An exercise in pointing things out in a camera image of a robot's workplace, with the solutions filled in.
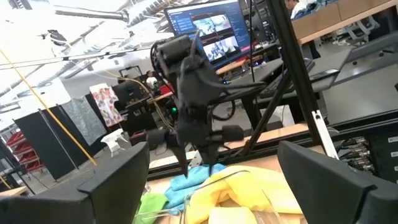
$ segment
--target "plastic container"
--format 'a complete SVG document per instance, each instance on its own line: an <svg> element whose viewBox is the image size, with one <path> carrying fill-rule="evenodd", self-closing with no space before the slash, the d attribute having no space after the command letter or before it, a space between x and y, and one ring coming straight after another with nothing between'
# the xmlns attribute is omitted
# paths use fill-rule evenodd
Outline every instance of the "plastic container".
<svg viewBox="0 0 398 224"><path fill-rule="evenodd" d="M150 223L151 219L155 219L154 224L182 224L182 214L178 211L176 215L171 215L171 213L176 213L171 210L161 210L158 212L141 213L134 217L133 224L146 224Z"/></svg>
<svg viewBox="0 0 398 224"><path fill-rule="evenodd" d="M184 204L185 204L185 212L184 212L184 218L183 218L183 222L186 224L192 224L192 223L198 223L195 222L194 218L190 218L189 214L192 214L190 211L187 211L188 209L192 209L192 212L198 213L200 212L200 210L203 209L198 209L200 206L196 205L191 205L191 199L193 197L193 195L200 194L200 191L202 190L203 194L208 194L209 192L212 192L212 190L209 190L210 187L212 187L212 185L217 184L218 186L221 186L223 184L223 186L228 186L230 182L230 180L233 181L233 179L236 179L237 181L242 180L242 177L244 175L251 175L252 174L249 171L239 171L239 172L235 172L229 176L226 176L220 180L214 181L208 185L204 185L202 187L200 187L199 189L196 189L194 192L192 192L190 195L188 195L185 198ZM246 189L244 184L240 184L239 185L239 189ZM260 186L250 186L250 189L254 189L254 191L256 191L257 193L261 194L261 198L265 200L264 203L262 203L261 201L260 204L267 204L266 208L264 208L264 206L253 206L252 208L249 207L243 207L241 205L239 205L238 203L236 203L234 200L232 200L231 198L225 200L224 202L221 203L217 203L215 207L211 208L210 212L208 213L208 219L207 220L203 220L201 223L209 223L209 224L221 224L221 223L231 223L231 220L229 220L230 217L227 216L232 216L232 213L235 213L236 211L242 212L243 210L246 212L245 214L248 215L248 219L246 219L247 216L245 216L244 220L238 220L239 215L237 216L237 219L233 220L232 222L234 223L248 223L248 220L253 221L254 223L262 223L262 224L276 224L276 223L283 223L282 220L280 219L279 214L274 210L274 208L272 207L268 197L265 195L265 193L261 190ZM252 197L255 197L256 194L245 194L245 195L251 195Z"/></svg>

